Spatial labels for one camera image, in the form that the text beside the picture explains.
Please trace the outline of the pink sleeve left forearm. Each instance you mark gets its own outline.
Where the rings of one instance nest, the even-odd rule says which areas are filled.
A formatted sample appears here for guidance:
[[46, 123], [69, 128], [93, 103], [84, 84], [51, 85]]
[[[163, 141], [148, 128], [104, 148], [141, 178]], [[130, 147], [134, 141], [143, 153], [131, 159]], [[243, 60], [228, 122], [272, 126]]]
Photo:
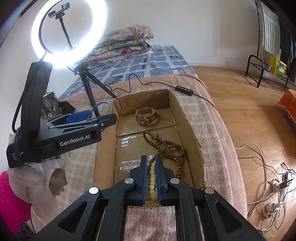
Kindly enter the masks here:
[[1, 173], [1, 216], [10, 231], [15, 235], [22, 222], [30, 219], [31, 204], [15, 195], [9, 183], [7, 171]]

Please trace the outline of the left hand white glove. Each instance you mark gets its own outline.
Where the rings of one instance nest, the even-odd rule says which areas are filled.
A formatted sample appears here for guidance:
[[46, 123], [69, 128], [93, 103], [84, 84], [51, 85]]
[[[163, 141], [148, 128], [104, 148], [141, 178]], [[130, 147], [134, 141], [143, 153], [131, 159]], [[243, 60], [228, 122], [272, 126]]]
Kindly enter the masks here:
[[40, 163], [27, 162], [8, 169], [10, 187], [18, 198], [32, 205], [38, 217], [49, 220], [56, 211], [56, 197], [68, 183], [65, 168], [69, 162], [67, 152]]

